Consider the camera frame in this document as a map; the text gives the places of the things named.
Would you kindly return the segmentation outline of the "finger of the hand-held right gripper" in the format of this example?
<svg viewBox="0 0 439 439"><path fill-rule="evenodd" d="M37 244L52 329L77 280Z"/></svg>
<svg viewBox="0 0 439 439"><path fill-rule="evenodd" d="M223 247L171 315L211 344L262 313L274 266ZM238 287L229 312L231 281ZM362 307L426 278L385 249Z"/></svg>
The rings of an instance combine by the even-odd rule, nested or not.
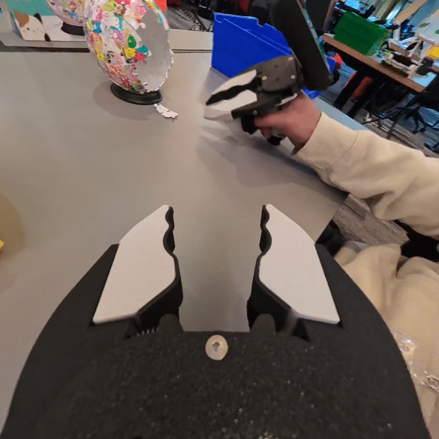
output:
<svg viewBox="0 0 439 439"><path fill-rule="evenodd" d="M257 70L247 70L230 78L218 87L206 101L206 105L210 106L221 101L231 100L237 97L241 92L249 91L255 95L257 88Z"/></svg>
<svg viewBox="0 0 439 439"><path fill-rule="evenodd" d="M206 105L204 118L207 120L233 120L232 112L257 101L255 92L245 90L230 99Z"/></svg>

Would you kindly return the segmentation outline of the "black ball stand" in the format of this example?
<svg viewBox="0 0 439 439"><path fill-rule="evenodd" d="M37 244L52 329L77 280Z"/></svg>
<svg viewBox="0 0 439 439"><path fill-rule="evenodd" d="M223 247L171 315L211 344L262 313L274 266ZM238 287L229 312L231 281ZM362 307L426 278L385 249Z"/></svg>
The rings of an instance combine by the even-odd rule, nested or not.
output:
<svg viewBox="0 0 439 439"><path fill-rule="evenodd" d="M160 90L138 94L127 91L115 83L110 85L110 90L118 99L135 105L155 105L159 104L163 99L163 95Z"/></svg>

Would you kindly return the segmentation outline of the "person's right forearm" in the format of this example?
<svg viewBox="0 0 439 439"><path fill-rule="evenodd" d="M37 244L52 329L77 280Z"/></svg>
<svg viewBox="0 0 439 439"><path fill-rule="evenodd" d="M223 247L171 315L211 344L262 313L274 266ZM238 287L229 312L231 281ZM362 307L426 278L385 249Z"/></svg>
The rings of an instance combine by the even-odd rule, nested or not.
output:
<svg viewBox="0 0 439 439"><path fill-rule="evenodd" d="M364 200L377 218L438 239L438 158L368 129L352 130L324 113L295 157L325 183Z"/></svg>

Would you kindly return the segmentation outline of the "wooden table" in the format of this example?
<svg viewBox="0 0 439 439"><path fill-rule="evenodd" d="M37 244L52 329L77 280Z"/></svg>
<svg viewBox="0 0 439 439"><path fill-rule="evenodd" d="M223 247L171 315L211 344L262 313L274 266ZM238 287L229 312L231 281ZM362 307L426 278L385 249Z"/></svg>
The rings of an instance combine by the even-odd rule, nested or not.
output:
<svg viewBox="0 0 439 439"><path fill-rule="evenodd" d="M322 41L336 51L341 56L343 62L356 72L354 78L348 82L334 101L333 106L335 108L342 110L366 77L370 77L372 80L364 93L357 99L354 106L348 111L347 115L350 118L354 118L370 101L373 94L386 83L397 83L411 92L420 93L438 75L438 67L435 66L433 72L429 72L425 76L415 74L408 78L386 64L380 63L377 57L362 54L335 40L331 34L324 34Z"/></svg>

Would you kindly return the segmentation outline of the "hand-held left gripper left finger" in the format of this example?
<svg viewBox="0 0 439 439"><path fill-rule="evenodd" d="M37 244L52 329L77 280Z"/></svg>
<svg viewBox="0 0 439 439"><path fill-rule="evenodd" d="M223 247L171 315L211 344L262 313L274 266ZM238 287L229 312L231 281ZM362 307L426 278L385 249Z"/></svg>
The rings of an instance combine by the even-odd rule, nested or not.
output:
<svg viewBox="0 0 439 439"><path fill-rule="evenodd" d="M133 319L143 331L179 315L183 287L174 255L173 208L163 205L121 239L92 322Z"/></svg>

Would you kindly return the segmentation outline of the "person's right hand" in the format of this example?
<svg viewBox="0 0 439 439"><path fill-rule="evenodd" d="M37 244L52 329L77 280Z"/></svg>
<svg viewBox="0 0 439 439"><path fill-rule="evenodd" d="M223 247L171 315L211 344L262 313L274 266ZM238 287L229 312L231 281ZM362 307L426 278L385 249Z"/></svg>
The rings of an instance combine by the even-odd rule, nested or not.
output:
<svg viewBox="0 0 439 439"><path fill-rule="evenodd" d="M321 119L321 111L303 92L280 110L255 118L255 126L269 139L273 131L285 135L295 150L302 149Z"/></svg>

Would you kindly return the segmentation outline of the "blue plastic bin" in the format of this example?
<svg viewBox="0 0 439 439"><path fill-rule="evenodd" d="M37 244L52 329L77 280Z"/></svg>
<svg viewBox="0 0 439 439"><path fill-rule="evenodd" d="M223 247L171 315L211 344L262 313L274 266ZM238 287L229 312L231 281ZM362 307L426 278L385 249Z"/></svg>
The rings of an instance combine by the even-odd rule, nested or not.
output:
<svg viewBox="0 0 439 439"><path fill-rule="evenodd" d="M288 43L272 24L260 25L253 17L215 15L211 65L228 80L256 64L288 54L292 54ZM328 64L333 73L335 63ZM309 92L319 95L323 91Z"/></svg>

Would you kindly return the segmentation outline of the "puzzle box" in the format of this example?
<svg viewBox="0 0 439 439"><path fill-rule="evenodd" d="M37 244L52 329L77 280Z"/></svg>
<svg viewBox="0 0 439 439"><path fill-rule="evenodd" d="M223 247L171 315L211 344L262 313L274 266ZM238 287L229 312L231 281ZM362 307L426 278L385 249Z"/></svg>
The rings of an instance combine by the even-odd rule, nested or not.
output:
<svg viewBox="0 0 439 439"><path fill-rule="evenodd" d="M1 15L24 41L85 41L84 0L2 0Z"/></svg>

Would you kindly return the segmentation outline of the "person's cream sweatshirt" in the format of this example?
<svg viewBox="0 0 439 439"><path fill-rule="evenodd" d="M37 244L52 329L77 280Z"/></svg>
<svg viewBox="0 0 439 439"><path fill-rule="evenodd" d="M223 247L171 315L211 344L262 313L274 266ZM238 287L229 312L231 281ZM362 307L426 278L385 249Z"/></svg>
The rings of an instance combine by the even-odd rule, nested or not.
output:
<svg viewBox="0 0 439 439"><path fill-rule="evenodd" d="M438 438L438 263L402 256L398 244L347 242L335 260L372 302L405 360L425 423Z"/></svg>

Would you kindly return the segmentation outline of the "green plastic crate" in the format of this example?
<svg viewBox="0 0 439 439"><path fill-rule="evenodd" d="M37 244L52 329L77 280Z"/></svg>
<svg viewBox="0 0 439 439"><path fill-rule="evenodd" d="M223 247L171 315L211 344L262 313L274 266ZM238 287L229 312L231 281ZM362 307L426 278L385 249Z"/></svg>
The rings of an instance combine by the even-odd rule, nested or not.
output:
<svg viewBox="0 0 439 439"><path fill-rule="evenodd" d="M390 35L390 30L353 12L343 14L334 29L335 40L367 56L376 54Z"/></svg>

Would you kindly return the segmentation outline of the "colourful puzzle ball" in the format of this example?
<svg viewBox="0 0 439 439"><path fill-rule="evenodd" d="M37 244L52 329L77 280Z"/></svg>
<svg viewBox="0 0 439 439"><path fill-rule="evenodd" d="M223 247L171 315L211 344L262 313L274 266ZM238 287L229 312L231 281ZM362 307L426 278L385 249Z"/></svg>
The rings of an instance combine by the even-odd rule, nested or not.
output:
<svg viewBox="0 0 439 439"><path fill-rule="evenodd" d="M90 52L121 89L144 95L164 84L173 65L169 23L152 0L90 0L84 5Z"/></svg>

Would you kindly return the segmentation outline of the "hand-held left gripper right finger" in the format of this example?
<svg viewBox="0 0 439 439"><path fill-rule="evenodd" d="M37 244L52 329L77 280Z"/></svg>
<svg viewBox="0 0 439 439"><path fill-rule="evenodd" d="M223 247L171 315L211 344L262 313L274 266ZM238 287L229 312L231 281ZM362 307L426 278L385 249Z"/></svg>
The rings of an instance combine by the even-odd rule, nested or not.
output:
<svg viewBox="0 0 439 439"><path fill-rule="evenodd" d="M247 301L249 328L263 314L275 331L298 320L341 322L315 242L296 222L273 205L263 205L260 255Z"/></svg>

